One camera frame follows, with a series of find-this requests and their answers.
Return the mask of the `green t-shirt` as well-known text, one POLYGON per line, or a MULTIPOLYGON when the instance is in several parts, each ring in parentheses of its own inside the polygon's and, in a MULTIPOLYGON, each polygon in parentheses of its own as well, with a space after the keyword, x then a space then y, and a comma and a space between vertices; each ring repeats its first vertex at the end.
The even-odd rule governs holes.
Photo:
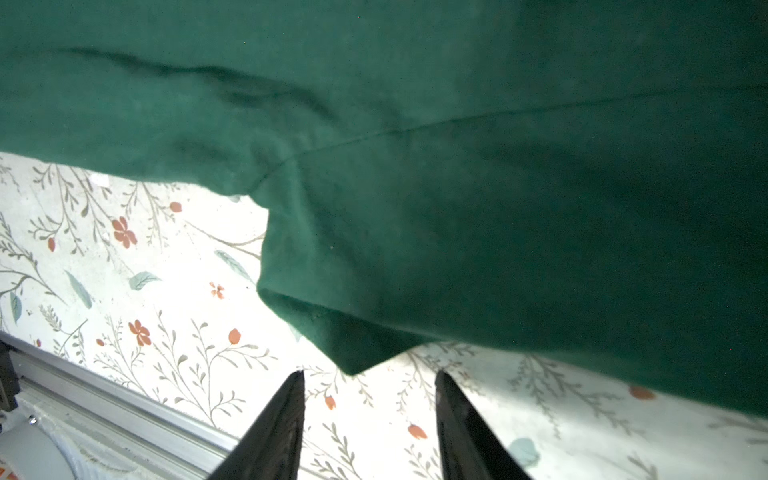
POLYGON ((251 197, 348 374, 453 340, 767 412, 763 1, 5 1, 1 148, 251 197))

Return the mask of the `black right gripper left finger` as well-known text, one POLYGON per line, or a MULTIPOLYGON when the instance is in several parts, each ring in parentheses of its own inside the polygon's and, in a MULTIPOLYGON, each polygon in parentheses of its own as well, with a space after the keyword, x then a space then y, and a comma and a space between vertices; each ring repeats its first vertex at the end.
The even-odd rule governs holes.
POLYGON ((296 480, 305 417, 305 376, 291 373, 209 480, 296 480))

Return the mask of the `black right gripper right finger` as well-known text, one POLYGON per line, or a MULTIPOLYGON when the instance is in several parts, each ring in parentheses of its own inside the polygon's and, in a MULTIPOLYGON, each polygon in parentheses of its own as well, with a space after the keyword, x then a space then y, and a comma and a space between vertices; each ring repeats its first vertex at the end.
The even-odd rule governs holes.
POLYGON ((437 373, 436 423, 446 480, 530 480, 444 370, 437 373))

